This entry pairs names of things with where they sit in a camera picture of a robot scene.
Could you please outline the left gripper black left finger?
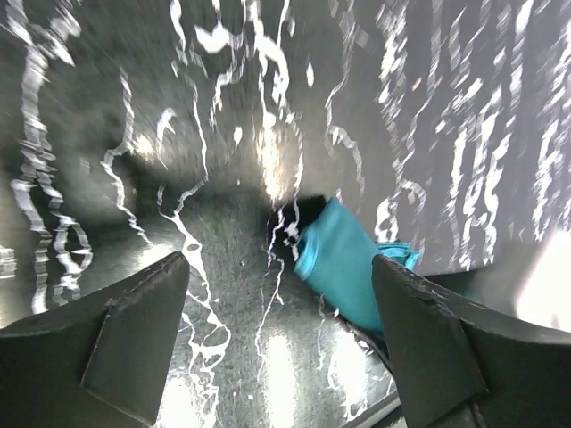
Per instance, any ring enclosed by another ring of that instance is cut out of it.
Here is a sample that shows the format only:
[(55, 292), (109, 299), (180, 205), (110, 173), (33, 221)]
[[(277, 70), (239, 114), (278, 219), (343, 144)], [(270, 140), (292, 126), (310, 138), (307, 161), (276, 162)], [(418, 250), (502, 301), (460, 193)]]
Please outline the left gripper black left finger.
[(150, 427), (189, 280), (175, 251), (1, 331), (3, 427)]

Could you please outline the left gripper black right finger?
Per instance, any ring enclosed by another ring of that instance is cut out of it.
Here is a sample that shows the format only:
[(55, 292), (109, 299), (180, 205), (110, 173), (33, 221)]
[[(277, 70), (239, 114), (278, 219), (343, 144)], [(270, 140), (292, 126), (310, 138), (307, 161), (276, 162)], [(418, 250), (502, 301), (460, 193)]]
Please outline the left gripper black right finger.
[(568, 427), (570, 335), (376, 256), (372, 285), (409, 427)]

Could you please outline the teal cloth napkin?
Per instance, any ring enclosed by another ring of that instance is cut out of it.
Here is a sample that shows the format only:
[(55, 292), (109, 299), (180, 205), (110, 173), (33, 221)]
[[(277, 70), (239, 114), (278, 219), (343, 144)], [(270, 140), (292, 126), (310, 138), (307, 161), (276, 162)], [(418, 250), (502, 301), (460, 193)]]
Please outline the teal cloth napkin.
[(420, 252), (410, 243), (375, 243), (335, 198), (306, 226), (297, 243), (294, 272), (353, 325), (381, 333), (384, 326), (372, 285), (377, 255), (415, 268)]

